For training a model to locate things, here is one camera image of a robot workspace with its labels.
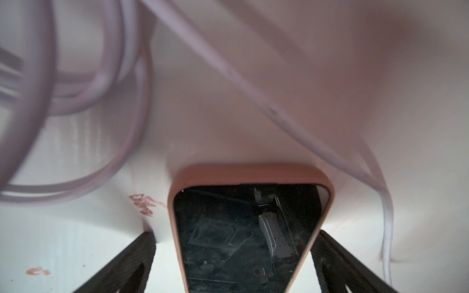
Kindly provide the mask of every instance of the red stain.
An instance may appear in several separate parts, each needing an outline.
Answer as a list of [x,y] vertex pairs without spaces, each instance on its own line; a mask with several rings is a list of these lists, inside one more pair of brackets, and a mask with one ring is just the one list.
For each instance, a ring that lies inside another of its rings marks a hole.
[[42,268],[37,267],[37,268],[32,268],[32,269],[27,270],[26,275],[37,276],[37,275],[40,275],[41,272],[42,272]]
[[156,207],[156,205],[166,208],[162,202],[157,202],[149,196],[144,194],[131,195],[129,198],[134,202],[134,205],[140,210],[140,213],[145,216],[153,216],[153,211],[149,207]]
[[31,268],[26,271],[26,275],[30,275],[30,276],[37,276],[37,275],[40,275],[41,273],[44,276],[49,276],[51,274],[51,271],[44,270],[42,267]]

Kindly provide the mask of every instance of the cable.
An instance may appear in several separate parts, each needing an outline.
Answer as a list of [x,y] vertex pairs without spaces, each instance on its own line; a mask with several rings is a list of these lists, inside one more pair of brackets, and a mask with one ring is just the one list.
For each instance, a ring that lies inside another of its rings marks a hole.
[[137,98],[133,110],[133,118],[126,139],[124,140],[116,157],[104,168],[89,176],[87,181],[69,191],[56,195],[45,196],[11,196],[0,195],[2,203],[16,204],[57,204],[79,198],[99,188],[104,182],[113,177],[125,164],[132,151],[140,142],[148,118],[150,108],[151,80],[148,53],[142,53],[135,64],[135,78],[137,83]]
[[[123,142],[118,154],[116,157],[105,167],[100,170],[90,174],[88,176],[69,181],[62,182],[58,184],[49,184],[49,185],[6,185],[3,190],[13,191],[20,193],[56,193],[62,192],[60,194],[46,195],[46,196],[36,196],[36,197],[24,197],[24,196],[11,196],[11,195],[0,195],[0,202],[4,203],[16,203],[16,204],[51,204],[51,203],[60,203],[64,201],[69,201],[80,196],[83,196],[99,186],[101,186],[105,181],[114,176],[120,168],[127,161],[132,151],[140,142],[142,137],[146,120],[148,118],[148,110],[150,104],[150,94],[151,94],[151,81],[150,81],[150,66],[149,66],[149,54],[145,50],[143,43],[140,45],[140,25],[138,19],[138,7],[135,0],[121,0],[123,11],[123,27],[125,31],[125,48],[124,56],[122,63],[120,63],[119,69],[119,79],[125,78],[128,71],[132,68],[134,69],[136,76],[136,85],[137,85],[137,99],[136,106],[134,109],[133,119],[129,128],[129,132],[125,141]],[[108,17],[112,16],[112,13],[109,10]],[[10,65],[12,69],[16,69],[18,66],[21,66],[23,61],[11,54],[10,52],[0,49],[0,60],[6,60],[7,65]],[[65,76],[62,79],[72,80],[76,77],[73,74],[64,74]],[[3,93],[0,91],[0,105],[7,103],[7,107],[13,107],[16,105],[17,101],[15,98]]]
[[[23,60],[15,54],[0,47],[0,63],[19,73],[23,66]],[[85,82],[93,78],[94,73],[72,73],[57,71],[55,80],[58,82]]]
[[20,98],[0,142],[0,189],[28,154],[44,123],[55,78],[56,40],[50,0],[21,0],[25,62]]
[[[116,78],[121,81],[135,64],[139,49],[139,22],[135,0],[102,0],[105,19],[105,41],[103,58],[91,82],[56,83],[54,95],[70,97],[52,104],[50,115],[61,116],[78,113],[97,103],[111,88]],[[21,60],[14,55],[3,53],[13,59],[15,67]],[[0,86],[10,90],[18,88],[19,77],[6,70],[0,70]]]
[[363,182],[378,192],[383,203],[383,271],[385,281],[391,285],[390,252],[393,234],[393,204],[387,188],[363,169],[351,164],[340,154],[329,148],[303,126],[282,110],[268,95],[253,85],[237,70],[208,39],[194,26],[190,19],[169,0],[142,0],[142,2],[168,27],[170,27],[192,50],[215,68],[234,87],[245,94],[269,119],[297,140],[301,145],[317,154],[324,161]]

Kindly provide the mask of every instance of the white surface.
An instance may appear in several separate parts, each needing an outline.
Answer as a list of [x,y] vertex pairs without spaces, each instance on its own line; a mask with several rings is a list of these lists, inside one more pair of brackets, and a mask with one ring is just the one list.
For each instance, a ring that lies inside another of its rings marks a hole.
[[[348,135],[362,134],[394,199],[392,273],[399,292],[466,290],[468,43],[453,37],[457,23],[449,24],[447,32],[444,19],[431,14],[440,5],[467,19],[466,6],[433,1],[426,7],[411,1],[416,4],[398,6],[396,13],[405,13],[392,18],[358,2],[250,2],[286,32],[309,63],[327,70],[332,86],[324,90],[314,72],[308,76],[289,66],[217,1],[176,3],[286,111],[357,162]],[[98,5],[56,4],[61,68],[93,70],[102,46]],[[19,50],[19,28],[7,25],[19,22],[14,6],[13,0],[0,2],[0,45]],[[414,16],[423,21],[408,20]],[[143,230],[128,196],[144,193],[166,204],[172,177],[195,163],[315,163],[337,190],[324,229],[382,275],[382,212],[374,191],[326,166],[277,129],[164,25],[157,27],[151,46],[150,123],[143,145],[117,176],[71,203],[0,207],[1,292],[70,293]],[[291,46],[284,47],[288,53]],[[89,111],[49,119],[15,181],[58,182],[101,167],[123,139],[132,95],[128,82]],[[1,110],[2,123],[6,117]],[[146,220],[158,245],[147,291],[183,292],[167,210],[157,205],[153,212]],[[37,266],[51,275],[25,275]],[[319,292],[310,259],[291,292]]]

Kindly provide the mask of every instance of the phone screen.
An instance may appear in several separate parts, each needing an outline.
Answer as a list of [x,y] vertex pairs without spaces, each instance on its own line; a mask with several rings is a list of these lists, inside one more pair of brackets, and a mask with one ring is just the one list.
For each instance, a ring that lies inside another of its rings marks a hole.
[[285,292],[329,201],[316,184],[181,190],[173,207],[189,292]]

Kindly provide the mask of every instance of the smartphone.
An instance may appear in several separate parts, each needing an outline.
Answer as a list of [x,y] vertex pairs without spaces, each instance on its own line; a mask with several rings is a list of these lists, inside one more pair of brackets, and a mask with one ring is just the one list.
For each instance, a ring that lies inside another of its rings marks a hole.
[[288,292],[334,198],[308,165],[196,165],[168,197],[188,293]]

